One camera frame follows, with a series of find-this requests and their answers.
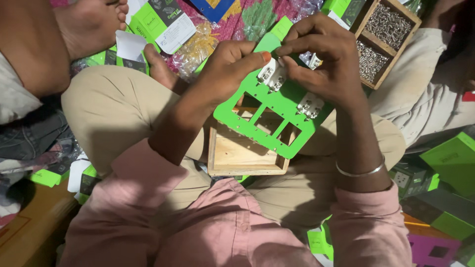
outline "white garment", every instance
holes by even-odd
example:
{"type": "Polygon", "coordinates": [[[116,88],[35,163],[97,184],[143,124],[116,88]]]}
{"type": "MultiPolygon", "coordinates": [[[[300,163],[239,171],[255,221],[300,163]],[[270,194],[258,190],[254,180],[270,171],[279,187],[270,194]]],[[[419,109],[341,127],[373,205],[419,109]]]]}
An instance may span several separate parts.
{"type": "Polygon", "coordinates": [[[462,102],[462,85],[475,42],[457,57],[437,66],[450,35],[418,29],[369,102],[371,113],[393,122],[406,145],[421,136],[475,124],[475,102],[462,102]]]}
{"type": "Polygon", "coordinates": [[[0,52],[0,125],[26,116],[42,105],[27,91],[15,70],[0,52]]]}

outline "screw pile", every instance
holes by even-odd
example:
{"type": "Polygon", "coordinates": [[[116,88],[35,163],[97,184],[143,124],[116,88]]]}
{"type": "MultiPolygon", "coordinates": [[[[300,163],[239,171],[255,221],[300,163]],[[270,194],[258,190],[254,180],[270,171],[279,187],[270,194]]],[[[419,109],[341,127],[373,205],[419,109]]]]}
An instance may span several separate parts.
{"type": "Polygon", "coordinates": [[[356,41],[356,46],[360,53],[360,76],[368,82],[374,83],[374,77],[383,68],[389,57],[374,51],[359,40],[356,41]]]}
{"type": "Polygon", "coordinates": [[[411,24],[388,6],[379,3],[365,29],[392,48],[398,49],[411,30],[411,24]]]}

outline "pink shirt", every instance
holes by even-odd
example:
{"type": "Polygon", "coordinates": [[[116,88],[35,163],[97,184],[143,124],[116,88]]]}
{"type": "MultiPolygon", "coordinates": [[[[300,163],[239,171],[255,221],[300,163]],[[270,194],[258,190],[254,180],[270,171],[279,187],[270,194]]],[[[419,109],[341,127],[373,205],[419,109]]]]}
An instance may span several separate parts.
{"type": "MultiPolygon", "coordinates": [[[[112,169],[71,222],[61,266],[322,266],[291,231],[265,218],[234,179],[201,194],[165,237],[150,227],[150,218],[188,171],[154,152],[146,139],[112,169]]],[[[411,266],[397,186],[335,193],[329,225],[335,266],[411,266]]]]}

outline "orange painted fingernail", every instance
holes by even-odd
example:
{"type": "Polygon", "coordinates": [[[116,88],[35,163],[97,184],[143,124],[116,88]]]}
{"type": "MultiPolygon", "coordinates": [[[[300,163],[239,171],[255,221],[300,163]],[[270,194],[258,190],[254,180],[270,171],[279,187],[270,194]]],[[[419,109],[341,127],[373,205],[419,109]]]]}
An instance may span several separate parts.
{"type": "Polygon", "coordinates": [[[262,54],[262,57],[264,58],[264,61],[266,62],[270,61],[270,59],[272,58],[272,55],[267,51],[262,51],[261,54],[262,54]]]}

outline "person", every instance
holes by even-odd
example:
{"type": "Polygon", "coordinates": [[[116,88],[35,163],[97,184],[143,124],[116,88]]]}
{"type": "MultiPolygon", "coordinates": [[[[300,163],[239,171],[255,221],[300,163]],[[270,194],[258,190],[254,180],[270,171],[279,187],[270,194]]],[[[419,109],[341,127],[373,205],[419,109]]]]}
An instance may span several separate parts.
{"type": "Polygon", "coordinates": [[[210,187],[195,168],[213,110],[271,58],[252,53],[255,45],[221,42],[181,96],[154,79],[164,74],[153,45],[145,47],[152,77],[96,66],[72,79],[62,97],[66,117],[108,177],[71,222],[60,266],[321,266],[282,226],[316,227],[330,213],[335,266],[411,266],[386,167],[402,156],[404,140],[370,115],[355,37],[323,14],[293,25],[275,52],[290,79],[334,104],[336,153],[302,156],[288,174],[246,189],[234,179],[210,187]],[[305,51],[324,64],[311,71],[288,56],[305,51]]]}
{"type": "Polygon", "coordinates": [[[78,0],[55,9],[49,0],[2,1],[0,125],[66,90],[71,62],[114,45],[128,9],[127,0],[78,0]]]}
{"type": "Polygon", "coordinates": [[[442,131],[475,124],[475,102],[462,102],[467,88],[474,91],[470,69],[475,60],[475,9],[473,1],[438,0],[378,90],[369,97],[371,113],[393,122],[404,134],[407,146],[423,144],[442,131]],[[437,64],[451,39],[465,35],[467,46],[454,58],[437,64]],[[463,28],[472,28],[469,35],[463,28]]]}

